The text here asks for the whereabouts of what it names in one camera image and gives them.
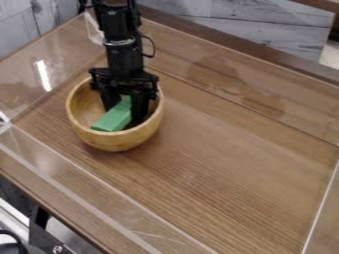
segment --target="green sponge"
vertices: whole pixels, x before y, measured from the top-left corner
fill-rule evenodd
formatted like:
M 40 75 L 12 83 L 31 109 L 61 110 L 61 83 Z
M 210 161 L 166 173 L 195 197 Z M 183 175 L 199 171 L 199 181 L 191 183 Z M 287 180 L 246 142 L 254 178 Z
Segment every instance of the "green sponge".
M 91 129 L 104 132 L 121 131 L 131 121 L 131 96 L 123 96 L 120 102 L 99 118 Z

